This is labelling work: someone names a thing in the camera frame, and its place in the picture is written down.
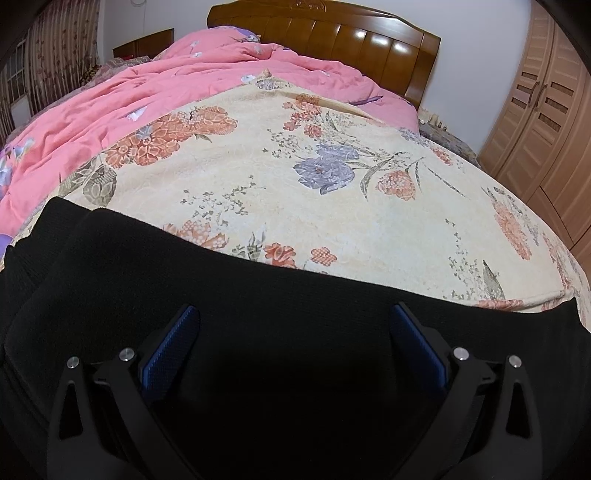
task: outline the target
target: window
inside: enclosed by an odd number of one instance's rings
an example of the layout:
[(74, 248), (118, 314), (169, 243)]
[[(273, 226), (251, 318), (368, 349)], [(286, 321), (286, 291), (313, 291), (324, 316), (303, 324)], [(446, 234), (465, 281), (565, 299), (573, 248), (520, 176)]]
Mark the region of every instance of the window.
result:
[(25, 39), (17, 45), (17, 49), (6, 63), (8, 84), (8, 101), (12, 105), (25, 96)]

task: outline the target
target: silver screw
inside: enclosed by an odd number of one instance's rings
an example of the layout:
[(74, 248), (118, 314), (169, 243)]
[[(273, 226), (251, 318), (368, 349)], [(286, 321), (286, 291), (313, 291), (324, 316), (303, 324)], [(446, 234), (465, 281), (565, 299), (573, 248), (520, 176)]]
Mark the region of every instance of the silver screw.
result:
[(80, 365), (80, 359), (77, 356), (71, 356), (66, 362), (67, 367), (71, 370)]
[(122, 362), (129, 362), (133, 357), (135, 357), (135, 352), (132, 348), (127, 347), (119, 352), (119, 360)]
[(464, 361), (468, 360), (470, 354), (468, 353), (468, 350), (466, 350), (465, 348), (457, 346), (453, 349), (453, 356), (456, 357), (459, 361)]
[(509, 357), (509, 364), (513, 368), (519, 368), (522, 365), (521, 358), (519, 358), (517, 355), (511, 355)]

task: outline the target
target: wire on wall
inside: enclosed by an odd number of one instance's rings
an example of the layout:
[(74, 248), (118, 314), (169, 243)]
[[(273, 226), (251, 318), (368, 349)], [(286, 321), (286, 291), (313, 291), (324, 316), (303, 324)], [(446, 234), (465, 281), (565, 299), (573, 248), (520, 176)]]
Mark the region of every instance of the wire on wall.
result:
[(129, 2), (134, 7), (144, 7), (144, 33), (142, 35), (146, 35), (146, 4), (148, 3), (148, 0), (142, 0), (141, 2), (138, 2), (137, 0), (129, 0)]

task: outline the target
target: blue gripper pad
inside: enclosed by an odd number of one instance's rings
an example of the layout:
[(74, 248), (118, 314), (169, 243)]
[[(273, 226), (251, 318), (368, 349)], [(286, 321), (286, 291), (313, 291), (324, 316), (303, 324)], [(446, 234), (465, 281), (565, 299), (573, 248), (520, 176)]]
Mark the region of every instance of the blue gripper pad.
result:
[(146, 401), (162, 400), (199, 335), (199, 311), (183, 306), (138, 367), (142, 396)]
[(446, 361), (429, 343), (418, 320), (399, 304), (391, 308), (390, 335), (423, 390), (435, 397), (444, 396), (449, 380)]

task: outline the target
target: bed cover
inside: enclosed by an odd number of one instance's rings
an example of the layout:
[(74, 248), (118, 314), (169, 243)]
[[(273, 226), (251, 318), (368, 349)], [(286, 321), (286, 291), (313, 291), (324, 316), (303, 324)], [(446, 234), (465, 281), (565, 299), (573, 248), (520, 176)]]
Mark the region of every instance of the bed cover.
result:
[(421, 137), (404, 99), (233, 27), (46, 112), (2, 153), (0, 189), (5, 244), (59, 195), (245, 260), (463, 304), (539, 312), (575, 297), (588, 328), (589, 283), (569, 250)]

